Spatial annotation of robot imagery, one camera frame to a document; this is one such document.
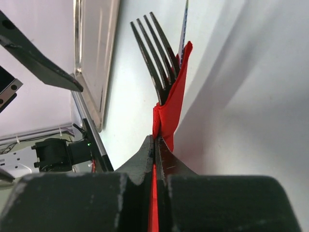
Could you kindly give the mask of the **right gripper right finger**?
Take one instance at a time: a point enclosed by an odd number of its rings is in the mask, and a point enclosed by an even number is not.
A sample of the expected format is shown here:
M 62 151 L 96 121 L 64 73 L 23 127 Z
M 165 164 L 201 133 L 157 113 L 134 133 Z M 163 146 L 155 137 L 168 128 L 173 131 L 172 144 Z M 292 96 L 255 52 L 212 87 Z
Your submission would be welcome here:
M 298 232 L 288 196 L 273 177 L 198 175 L 154 142 L 161 232 Z

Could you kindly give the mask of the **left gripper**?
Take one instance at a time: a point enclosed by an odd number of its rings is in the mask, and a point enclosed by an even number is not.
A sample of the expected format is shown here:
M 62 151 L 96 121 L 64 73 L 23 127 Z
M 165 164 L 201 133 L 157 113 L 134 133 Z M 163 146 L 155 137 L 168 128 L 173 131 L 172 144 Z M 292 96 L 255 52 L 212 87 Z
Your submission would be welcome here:
M 0 13 L 0 44 L 44 84 L 82 92 L 83 86 L 48 59 L 3 13 Z M 0 112 L 16 97 L 23 83 L 0 67 Z

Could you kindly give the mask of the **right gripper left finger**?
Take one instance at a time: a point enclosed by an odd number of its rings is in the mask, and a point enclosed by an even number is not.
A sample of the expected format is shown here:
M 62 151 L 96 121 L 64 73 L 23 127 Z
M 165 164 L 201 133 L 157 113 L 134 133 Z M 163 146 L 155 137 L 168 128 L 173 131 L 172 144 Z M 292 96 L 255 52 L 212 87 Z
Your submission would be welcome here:
M 0 215 L 3 232 L 145 232 L 154 140 L 114 172 L 22 177 Z

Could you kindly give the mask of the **red paper napkin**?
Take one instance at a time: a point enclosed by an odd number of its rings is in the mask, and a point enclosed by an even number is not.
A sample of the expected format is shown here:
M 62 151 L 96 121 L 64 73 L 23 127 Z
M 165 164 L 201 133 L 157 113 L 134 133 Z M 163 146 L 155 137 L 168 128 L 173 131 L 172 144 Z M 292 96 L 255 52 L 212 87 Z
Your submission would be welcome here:
M 193 45 L 191 42 L 188 42 L 183 49 L 183 63 L 181 65 L 180 73 L 178 74 L 176 82 L 172 85 L 166 103 L 163 105 L 157 104 L 153 108 L 153 137 L 157 138 L 159 135 L 162 136 L 170 151 L 173 151 L 174 149 L 174 133 L 180 121 L 187 66 L 192 49 Z M 154 164 L 149 209 L 149 232 L 159 231 L 156 171 L 157 168 Z

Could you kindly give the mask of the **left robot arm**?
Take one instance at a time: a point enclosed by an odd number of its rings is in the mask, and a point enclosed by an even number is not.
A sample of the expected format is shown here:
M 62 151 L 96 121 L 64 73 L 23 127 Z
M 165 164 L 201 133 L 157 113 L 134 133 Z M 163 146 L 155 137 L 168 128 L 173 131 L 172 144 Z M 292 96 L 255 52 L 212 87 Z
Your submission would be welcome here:
M 24 67 L 46 85 L 82 92 L 82 85 L 48 59 L 4 14 L 0 14 L 0 44 Z M 0 109 L 4 110 L 17 96 L 22 83 L 4 68 L 0 69 Z M 75 142 L 66 139 L 49 138 L 36 143 L 38 161 L 34 167 L 40 172 L 67 172 L 73 165 L 93 160 L 89 124 L 83 129 L 73 126 L 82 134 Z

